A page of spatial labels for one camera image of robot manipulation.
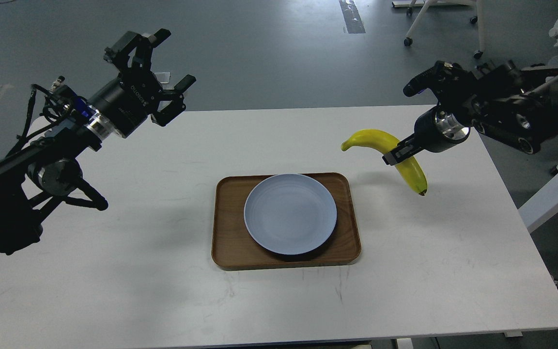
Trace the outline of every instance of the tray rim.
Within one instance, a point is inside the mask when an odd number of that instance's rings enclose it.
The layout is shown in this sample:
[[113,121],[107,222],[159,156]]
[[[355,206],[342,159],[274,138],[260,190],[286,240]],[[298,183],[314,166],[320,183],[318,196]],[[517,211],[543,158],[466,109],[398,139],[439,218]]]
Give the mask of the tray rim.
[[264,269],[277,269],[277,268],[311,268],[311,267],[323,267],[323,266],[332,266],[332,265],[350,265],[355,260],[357,260],[361,256],[362,252],[362,245],[361,245],[361,238],[358,233],[358,226],[356,222],[356,214],[354,211],[354,204],[352,204],[352,191],[350,190],[350,183],[348,179],[341,173],[337,172],[315,172],[315,173],[298,173],[299,175],[313,177],[315,175],[331,175],[338,177],[339,181],[343,182],[347,188],[347,199],[350,201],[350,211],[352,212],[352,220],[354,223],[354,236],[356,241],[356,253],[354,257],[351,256],[350,260],[346,260],[345,258],[335,258],[329,261],[321,261],[319,263],[310,263],[310,265],[302,265],[303,263],[307,263],[306,261],[273,261],[270,263],[259,264],[259,265],[226,265],[224,263],[219,263],[217,261],[216,256],[216,236],[217,236],[217,216],[218,216],[218,207],[219,207],[219,189],[223,186],[226,182],[232,181],[233,179],[239,178],[246,178],[252,179],[259,177],[260,181],[263,181],[267,177],[275,176],[274,174],[250,174],[250,175],[242,175],[242,176],[227,176],[222,178],[220,181],[217,182],[215,188],[215,212],[213,214],[213,229],[212,229],[212,242],[211,242],[211,257],[214,263],[220,267],[222,270],[226,271],[238,271],[238,270],[264,270]]

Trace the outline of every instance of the white table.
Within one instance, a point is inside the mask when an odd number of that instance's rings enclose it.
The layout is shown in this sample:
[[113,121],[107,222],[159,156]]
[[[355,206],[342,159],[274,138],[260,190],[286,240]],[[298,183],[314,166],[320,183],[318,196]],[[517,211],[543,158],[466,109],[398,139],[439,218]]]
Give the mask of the white table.
[[[479,137],[417,155],[427,196],[362,128],[405,137],[429,106],[186,112],[79,157],[105,212],[62,206],[0,254],[0,349],[156,348],[554,329],[558,292]],[[223,271],[226,176],[339,172],[363,252],[349,266]]]

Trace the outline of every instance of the banana tip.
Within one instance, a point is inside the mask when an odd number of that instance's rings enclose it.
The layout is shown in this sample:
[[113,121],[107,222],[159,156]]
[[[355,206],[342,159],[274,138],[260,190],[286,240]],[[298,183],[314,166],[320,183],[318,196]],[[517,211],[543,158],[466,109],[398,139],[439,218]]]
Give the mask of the banana tip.
[[350,149],[352,145],[348,144],[348,141],[345,141],[341,144],[341,151],[345,152],[346,150]]

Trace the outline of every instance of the light blue plate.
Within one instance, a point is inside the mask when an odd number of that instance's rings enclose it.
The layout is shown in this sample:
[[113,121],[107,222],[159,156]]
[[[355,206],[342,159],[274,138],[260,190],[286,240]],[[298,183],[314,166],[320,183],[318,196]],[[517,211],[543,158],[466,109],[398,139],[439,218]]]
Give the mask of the light blue plate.
[[261,181],[244,204],[251,237],[278,254],[304,254],[333,232],[337,206],[320,182],[302,174],[278,174]]

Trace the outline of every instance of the blue plate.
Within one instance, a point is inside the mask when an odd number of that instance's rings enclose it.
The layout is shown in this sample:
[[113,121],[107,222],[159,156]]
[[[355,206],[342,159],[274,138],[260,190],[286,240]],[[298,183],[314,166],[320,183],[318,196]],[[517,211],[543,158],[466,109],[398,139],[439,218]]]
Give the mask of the blue plate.
[[261,181],[244,204],[251,237],[278,254],[304,254],[319,247],[337,223],[337,206],[325,186],[302,174]]

